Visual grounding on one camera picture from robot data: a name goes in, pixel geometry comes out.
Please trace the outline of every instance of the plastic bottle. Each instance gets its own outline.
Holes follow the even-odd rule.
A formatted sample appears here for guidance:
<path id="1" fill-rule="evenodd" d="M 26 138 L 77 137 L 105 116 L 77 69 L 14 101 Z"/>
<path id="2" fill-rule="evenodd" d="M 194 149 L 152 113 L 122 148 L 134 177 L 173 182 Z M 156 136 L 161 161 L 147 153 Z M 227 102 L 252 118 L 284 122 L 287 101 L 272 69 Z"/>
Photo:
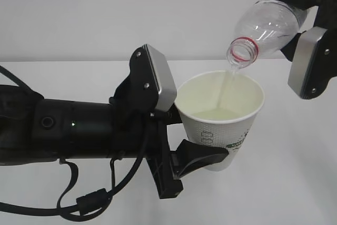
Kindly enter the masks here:
<path id="1" fill-rule="evenodd" d="M 297 34 L 308 10 L 276 0 L 259 0 L 239 20 L 227 51 L 231 65 L 241 69 L 258 57 L 280 50 Z"/>

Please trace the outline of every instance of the table surface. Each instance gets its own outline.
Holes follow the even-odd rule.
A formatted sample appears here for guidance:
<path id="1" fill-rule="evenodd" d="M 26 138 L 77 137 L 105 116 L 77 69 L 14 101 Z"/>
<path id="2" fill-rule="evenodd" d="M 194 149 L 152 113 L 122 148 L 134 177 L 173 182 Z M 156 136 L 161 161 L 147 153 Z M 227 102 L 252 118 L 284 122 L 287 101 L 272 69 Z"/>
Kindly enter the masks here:
<path id="1" fill-rule="evenodd" d="M 128 62 L 3 63 L 46 98 L 108 101 L 128 75 Z M 227 68 L 225 61 L 169 61 L 176 86 L 196 74 Z M 87 224 L 337 224 L 337 83 L 319 98 L 299 99 L 288 87 L 291 63 L 260 60 L 242 70 L 265 90 L 266 101 L 240 151 L 222 172 L 200 169 L 183 178 L 184 190 L 159 200 L 143 161 L 134 179 L 109 209 Z M 8 83 L 5 78 L 1 83 Z M 171 149 L 186 138 L 181 124 L 168 127 Z M 121 180 L 133 159 L 116 163 Z M 110 188 L 108 160 L 76 160 L 80 177 L 63 205 Z M 53 208 L 70 172 L 57 162 L 0 168 L 0 200 Z M 73 224 L 60 217 L 0 213 L 1 224 Z"/>

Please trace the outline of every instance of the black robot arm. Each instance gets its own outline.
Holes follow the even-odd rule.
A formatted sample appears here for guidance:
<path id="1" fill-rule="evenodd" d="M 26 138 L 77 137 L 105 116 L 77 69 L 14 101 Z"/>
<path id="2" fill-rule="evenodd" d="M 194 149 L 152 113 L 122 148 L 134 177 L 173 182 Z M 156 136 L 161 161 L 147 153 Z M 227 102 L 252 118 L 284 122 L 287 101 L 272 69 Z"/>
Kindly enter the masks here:
<path id="1" fill-rule="evenodd" d="M 292 62 L 288 85 L 302 99 L 313 99 L 337 76 L 337 0 L 279 0 L 300 9 L 318 6 L 313 28 L 281 49 Z"/>
<path id="2" fill-rule="evenodd" d="M 3 67 L 0 72 L 18 86 L 0 86 L 0 165 L 60 160 L 72 171 L 68 188 L 56 209 L 34 209 L 0 203 L 0 211 L 31 216 L 60 215 L 86 221 L 101 214 L 112 196 L 130 181 L 147 160 L 160 199 L 175 198 L 183 190 L 181 177 L 228 155 L 183 140 L 171 151 L 167 126 L 181 123 L 174 105 L 176 87 L 166 58 L 150 45 L 138 48 L 130 59 L 130 74 L 109 103 L 45 99 Z M 112 189 L 100 189 L 76 199 L 77 205 L 61 208 L 61 198 L 76 183 L 77 166 L 68 159 L 111 159 Z M 115 185 L 113 162 L 136 158 L 121 183 Z M 80 215 L 71 214 L 79 211 Z"/>

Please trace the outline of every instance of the cable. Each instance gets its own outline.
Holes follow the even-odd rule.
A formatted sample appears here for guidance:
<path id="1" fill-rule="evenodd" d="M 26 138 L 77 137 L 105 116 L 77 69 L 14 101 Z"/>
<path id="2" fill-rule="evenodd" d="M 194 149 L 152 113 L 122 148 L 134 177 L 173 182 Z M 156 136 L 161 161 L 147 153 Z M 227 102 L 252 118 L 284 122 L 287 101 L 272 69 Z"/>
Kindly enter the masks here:
<path id="1" fill-rule="evenodd" d="M 138 153 L 138 156 L 136 158 L 136 161 L 132 165 L 131 169 L 129 170 L 128 174 L 124 177 L 124 179 L 116 186 L 114 187 L 111 191 L 108 192 L 108 196 L 112 197 L 113 195 L 117 194 L 120 192 L 132 179 L 132 177 L 135 175 L 136 171 L 138 170 L 139 166 L 142 163 L 142 160 L 145 155 L 146 151 L 146 146 L 149 140 L 149 129 L 148 129 L 149 124 L 145 124 L 145 130 L 143 133 L 143 144 L 141 146 L 141 149 Z"/>
<path id="2" fill-rule="evenodd" d="M 132 177 L 135 175 L 136 171 L 138 170 L 139 166 L 142 163 L 142 160 L 144 158 L 146 146 L 148 143 L 148 137 L 149 137 L 149 124 L 144 123 L 144 132 L 143 132 L 143 143 L 140 148 L 140 151 L 137 155 L 137 158 L 132 165 L 131 169 L 129 170 L 128 174 L 125 176 L 125 178 L 116 186 L 114 187 L 111 191 L 109 191 L 108 197 L 109 197 L 109 202 L 103 206 L 100 210 L 98 210 L 94 214 L 89 214 L 87 215 L 87 218 L 89 220 L 97 217 L 101 213 L 103 213 L 106 208 L 109 206 L 112 196 L 120 192 L 132 179 Z M 63 213 L 73 213 L 73 212 L 78 212 L 79 208 L 78 205 L 73 205 L 69 207 L 63 207 L 63 208 L 54 208 L 54 209 L 41 209 L 41 208 L 28 208 L 28 207 L 21 207 L 21 206 L 15 206 L 12 204 L 7 204 L 7 203 L 2 203 L 0 202 L 0 211 L 1 212 L 7 212 L 7 213 L 13 213 L 13 214 L 20 214 L 24 216 L 38 216 L 38 217 L 46 217 L 46 216 L 59 216 L 60 215 L 60 210 Z"/>
<path id="3" fill-rule="evenodd" d="M 12 80 L 14 83 L 16 83 L 18 86 L 20 86 L 22 89 L 25 90 L 26 93 L 31 94 L 34 91 L 26 85 L 21 79 L 19 79 L 17 76 L 15 76 L 12 72 L 7 70 L 6 68 L 2 67 L 0 65 L 0 73 L 3 74 L 8 79 Z"/>

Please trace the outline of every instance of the paper cup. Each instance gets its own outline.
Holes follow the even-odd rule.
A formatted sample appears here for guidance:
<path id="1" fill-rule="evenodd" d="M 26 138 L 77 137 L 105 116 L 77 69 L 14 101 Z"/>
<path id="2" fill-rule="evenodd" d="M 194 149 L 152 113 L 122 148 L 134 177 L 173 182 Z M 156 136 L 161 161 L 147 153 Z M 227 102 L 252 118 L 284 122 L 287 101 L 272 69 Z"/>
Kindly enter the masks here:
<path id="1" fill-rule="evenodd" d="M 191 78 L 180 86 L 175 100 L 190 141 L 229 151 L 224 161 L 206 167 L 211 171 L 224 170 L 231 164 L 263 104 L 261 86 L 246 75 L 233 76 L 230 71 Z"/>

